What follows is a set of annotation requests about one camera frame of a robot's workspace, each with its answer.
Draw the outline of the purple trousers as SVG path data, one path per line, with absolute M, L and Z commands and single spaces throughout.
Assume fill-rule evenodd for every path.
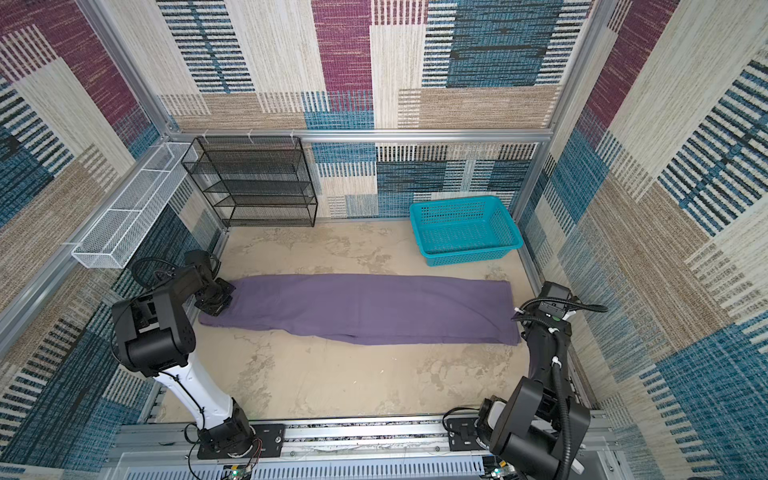
M 521 341 L 506 281 L 319 274 L 252 276 L 233 284 L 231 304 L 217 316 L 200 314 L 201 324 L 366 346 Z

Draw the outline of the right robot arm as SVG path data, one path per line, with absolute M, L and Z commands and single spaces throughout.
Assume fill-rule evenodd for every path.
M 481 407 L 478 441 L 515 471 L 533 479 L 567 479 L 591 423 L 567 374 L 571 327 L 564 320 L 518 314 L 531 371 L 506 401 L 492 397 Z

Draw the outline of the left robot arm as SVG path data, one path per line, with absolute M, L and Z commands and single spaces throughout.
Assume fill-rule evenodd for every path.
M 171 391 L 193 415 L 202 452 L 238 458 L 255 449 L 256 434 L 237 401 L 221 390 L 195 354 L 197 339 L 185 303 L 216 316 L 229 307 L 235 287 L 218 277 L 214 256 L 185 254 L 185 265 L 111 309 L 115 357 L 128 371 Z

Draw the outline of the black mesh shelf rack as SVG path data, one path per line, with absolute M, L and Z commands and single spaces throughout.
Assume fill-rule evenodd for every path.
M 228 228 L 315 225 L 317 193 L 295 137 L 198 136 L 181 164 Z

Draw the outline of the teal plastic basket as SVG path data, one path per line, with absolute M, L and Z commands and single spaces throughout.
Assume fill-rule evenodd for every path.
M 524 246 L 507 207 L 495 196 L 414 203 L 410 221 L 430 267 L 497 260 Z

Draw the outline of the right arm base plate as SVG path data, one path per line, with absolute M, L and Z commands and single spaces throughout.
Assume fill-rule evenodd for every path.
M 511 419 L 499 416 L 494 421 L 470 416 L 450 415 L 442 420 L 452 450 L 483 448 L 494 454 L 522 449 L 530 442 L 529 432 Z

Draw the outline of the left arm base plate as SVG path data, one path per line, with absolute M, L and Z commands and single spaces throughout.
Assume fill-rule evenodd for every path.
M 251 433 L 245 440 L 237 441 L 233 446 L 215 451 L 205 443 L 198 447 L 195 458 L 198 460 L 242 461 L 259 458 L 279 458 L 285 439 L 286 425 L 280 423 L 252 424 Z

